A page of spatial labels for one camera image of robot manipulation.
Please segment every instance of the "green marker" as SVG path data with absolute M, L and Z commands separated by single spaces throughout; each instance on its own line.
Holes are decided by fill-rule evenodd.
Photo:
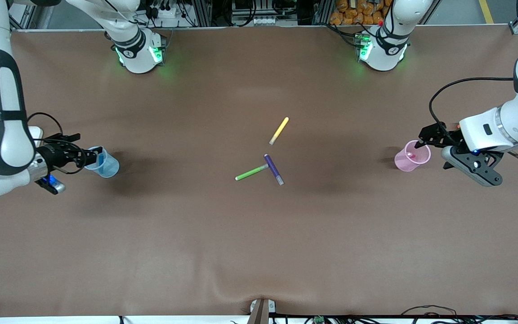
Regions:
M 236 176 L 235 177 L 235 181 L 239 181 L 241 179 L 247 178 L 248 176 L 251 176 L 251 175 L 259 173 L 259 172 L 262 172 L 263 170 L 268 169 L 268 168 L 269 168 L 269 164 L 263 164 L 262 166 L 259 166 L 259 168 L 255 168 L 255 169 L 253 169 L 251 171 L 245 172 L 242 175 Z

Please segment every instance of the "pink cup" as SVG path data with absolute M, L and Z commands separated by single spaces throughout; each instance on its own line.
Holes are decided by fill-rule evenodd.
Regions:
M 405 148 L 395 155 L 395 165 L 399 170 L 411 172 L 421 164 L 426 164 L 431 158 L 431 150 L 429 146 L 421 146 L 415 149 L 415 143 L 411 141 L 405 145 Z

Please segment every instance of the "plastic cup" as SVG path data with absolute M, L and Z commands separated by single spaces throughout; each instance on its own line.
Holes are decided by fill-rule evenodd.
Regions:
M 90 150 L 98 148 L 99 146 L 93 146 Z M 103 148 L 103 152 L 97 156 L 97 161 L 93 164 L 85 166 L 87 170 L 91 170 L 96 174 L 99 174 L 103 178 L 111 178 L 119 171 L 119 161 L 114 158 L 107 150 Z
M 411 141 L 405 145 L 405 148 L 395 155 L 395 165 L 399 170 L 404 172 L 411 172 L 421 164 L 426 164 L 431 158 L 431 150 L 429 146 L 421 146 L 415 149 L 415 143 L 418 141 Z

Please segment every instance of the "table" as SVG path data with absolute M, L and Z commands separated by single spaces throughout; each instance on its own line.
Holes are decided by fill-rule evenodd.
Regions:
M 28 112 L 105 146 L 121 171 L 0 197 L 0 316 L 240 314 L 258 297 L 295 314 L 518 313 L 518 160 L 492 189 L 443 170 L 439 149 L 412 173 L 393 164 L 433 123 L 438 88 L 512 75 L 506 25 L 418 27 L 391 72 L 324 27 L 177 31 L 145 75 L 101 32 L 12 41 Z M 513 95 L 471 82 L 434 109 L 456 122 Z M 284 186 L 268 171 L 234 181 L 266 153 Z

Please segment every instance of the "purple marker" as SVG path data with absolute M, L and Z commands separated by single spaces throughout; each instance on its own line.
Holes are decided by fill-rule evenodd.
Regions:
M 265 161 L 269 165 L 269 168 L 271 169 L 271 172 L 273 172 L 273 175 L 275 176 L 275 179 L 277 179 L 277 182 L 279 182 L 279 186 L 282 186 L 284 184 L 283 179 L 281 178 L 281 175 L 279 174 L 279 171 L 277 171 L 277 168 L 275 167 L 275 163 L 273 163 L 273 160 L 271 160 L 271 156 L 269 154 L 265 154 Z

